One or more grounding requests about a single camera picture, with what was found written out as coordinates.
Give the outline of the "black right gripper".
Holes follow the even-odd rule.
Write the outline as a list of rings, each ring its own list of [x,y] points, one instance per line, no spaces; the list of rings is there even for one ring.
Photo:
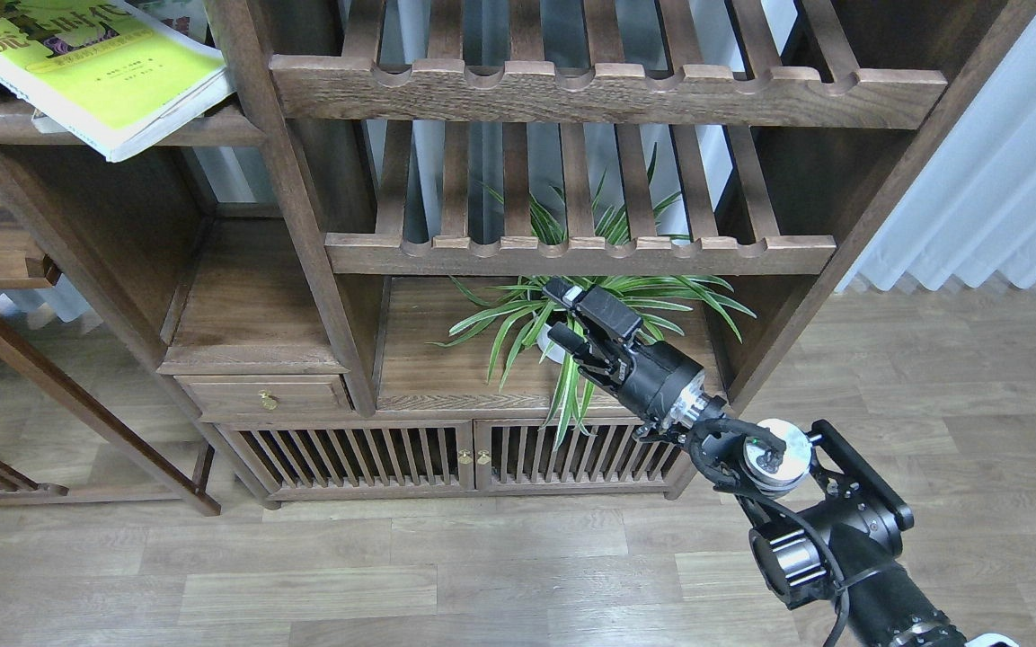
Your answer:
[[[630,342],[643,319],[603,287],[551,276],[542,291],[582,323],[582,332],[555,323],[549,339],[592,384],[651,430],[695,427],[706,410],[706,367],[666,342]]]

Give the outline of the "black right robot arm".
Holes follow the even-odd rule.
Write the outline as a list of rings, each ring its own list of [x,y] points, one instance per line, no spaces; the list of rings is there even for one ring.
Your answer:
[[[641,419],[643,443],[686,451],[695,468],[739,500],[748,545],[767,587],[789,609],[829,599],[827,644],[851,629],[865,646],[1011,646],[1002,634],[967,639],[897,562],[915,516],[828,421],[740,421],[704,389],[706,372],[666,342],[637,339],[643,321],[600,286],[553,276],[544,295],[580,321],[550,337],[592,384]]]

